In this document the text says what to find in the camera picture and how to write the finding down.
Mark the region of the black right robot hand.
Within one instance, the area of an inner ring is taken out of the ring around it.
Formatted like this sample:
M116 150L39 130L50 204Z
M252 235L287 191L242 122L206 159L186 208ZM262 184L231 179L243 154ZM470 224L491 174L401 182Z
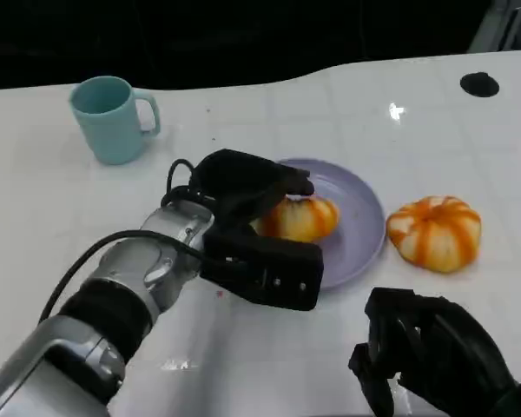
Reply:
M457 303L410 289L374 288L369 335L348 367L377 416L392 416L388 381L450 416L486 416L517 382L497 344Z

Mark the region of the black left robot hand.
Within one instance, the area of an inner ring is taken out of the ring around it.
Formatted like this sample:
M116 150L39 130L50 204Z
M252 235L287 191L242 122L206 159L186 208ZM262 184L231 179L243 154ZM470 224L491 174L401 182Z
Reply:
M287 195L312 195L310 173L259 156L222 149L193 170L188 187L214 214L212 235L255 236L251 222Z

